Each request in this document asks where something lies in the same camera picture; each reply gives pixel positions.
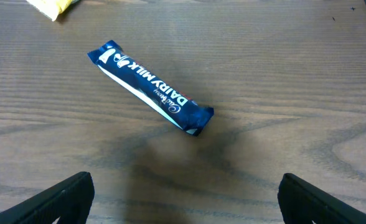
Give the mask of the blue Dairy Milk chocolate bar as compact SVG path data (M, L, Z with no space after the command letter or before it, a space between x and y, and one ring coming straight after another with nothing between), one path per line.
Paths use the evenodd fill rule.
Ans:
M199 106L168 85L113 40L87 55L103 73L188 134L198 136L214 115L213 108Z

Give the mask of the yellow snack bag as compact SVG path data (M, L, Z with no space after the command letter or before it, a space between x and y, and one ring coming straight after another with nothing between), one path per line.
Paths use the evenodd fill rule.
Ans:
M34 6L39 12L48 17L51 21L55 21L57 17L63 13L69 6L75 4L79 0L26 0L30 5Z

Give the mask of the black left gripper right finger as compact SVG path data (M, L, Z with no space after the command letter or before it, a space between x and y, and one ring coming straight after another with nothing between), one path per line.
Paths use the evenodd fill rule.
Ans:
M285 224L366 224L366 214L292 173L279 184L278 203Z

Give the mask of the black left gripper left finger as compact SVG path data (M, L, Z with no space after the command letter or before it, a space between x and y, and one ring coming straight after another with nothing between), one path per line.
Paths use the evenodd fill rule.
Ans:
M0 213L0 224L85 224L95 196L89 172L79 172Z

